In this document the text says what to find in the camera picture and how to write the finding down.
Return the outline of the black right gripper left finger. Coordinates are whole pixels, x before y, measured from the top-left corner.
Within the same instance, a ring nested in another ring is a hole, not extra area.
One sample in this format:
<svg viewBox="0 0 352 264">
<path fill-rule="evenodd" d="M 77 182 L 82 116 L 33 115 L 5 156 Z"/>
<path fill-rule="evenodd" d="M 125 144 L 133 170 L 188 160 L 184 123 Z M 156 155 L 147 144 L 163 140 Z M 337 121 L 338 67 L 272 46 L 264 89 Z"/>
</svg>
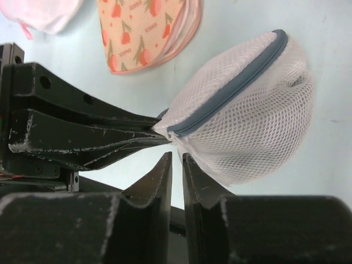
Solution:
<svg viewBox="0 0 352 264">
<path fill-rule="evenodd" d="M 1 199 L 1 263 L 166 263 L 172 154 L 123 192 Z"/>
</svg>

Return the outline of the white mesh laundry bag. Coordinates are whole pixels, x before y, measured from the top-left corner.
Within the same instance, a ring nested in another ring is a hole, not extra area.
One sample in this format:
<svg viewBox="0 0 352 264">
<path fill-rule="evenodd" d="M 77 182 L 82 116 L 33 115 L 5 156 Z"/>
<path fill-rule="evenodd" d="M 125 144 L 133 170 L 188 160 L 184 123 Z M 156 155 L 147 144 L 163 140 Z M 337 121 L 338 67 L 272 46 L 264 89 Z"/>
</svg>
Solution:
<svg viewBox="0 0 352 264">
<path fill-rule="evenodd" d="M 269 174 L 311 123 L 314 80 L 299 45 L 278 29 L 209 60 L 153 130 L 224 186 Z"/>
</svg>

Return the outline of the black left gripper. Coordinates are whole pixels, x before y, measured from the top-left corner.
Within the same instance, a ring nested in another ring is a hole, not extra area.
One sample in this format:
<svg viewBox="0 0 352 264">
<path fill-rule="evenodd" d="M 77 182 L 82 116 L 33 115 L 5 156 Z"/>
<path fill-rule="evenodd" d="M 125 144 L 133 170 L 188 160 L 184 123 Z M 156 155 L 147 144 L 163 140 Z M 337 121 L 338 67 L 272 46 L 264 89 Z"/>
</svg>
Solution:
<svg viewBox="0 0 352 264">
<path fill-rule="evenodd" d="M 18 64 L 12 66 L 12 95 L 20 107 L 29 108 L 10 115 L 8 148 L 13 153 L 1 147 L 1 186 L 79 191 L 78 172 L 14 153 L 92 171 L 144 148 L 168 143 L 152 130 L 158 118 L 103 102 L 38 63 L 20 64 L 23 59 L 24 51 L 16 44 L 1 44 L 1 92 L 5 92 L 3 68 Z M 1 110 L 1 133 L 6 132 L 9 124 L 5 110 Z"/>
</svg>

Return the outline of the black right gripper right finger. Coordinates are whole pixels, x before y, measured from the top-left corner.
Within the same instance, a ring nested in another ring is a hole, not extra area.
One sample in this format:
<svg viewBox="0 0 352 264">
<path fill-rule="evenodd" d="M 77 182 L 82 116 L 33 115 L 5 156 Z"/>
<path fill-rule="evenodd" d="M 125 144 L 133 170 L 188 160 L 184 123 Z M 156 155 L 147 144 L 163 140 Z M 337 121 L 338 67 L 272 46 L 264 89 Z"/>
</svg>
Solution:
<svg viewBox="0 0 352 264">
<path fill-rule="evenodd" d="M 238 196 L 183 156 L 190 263 L 351 263 L 351 210 L 333 196 Z"/>
</svg>

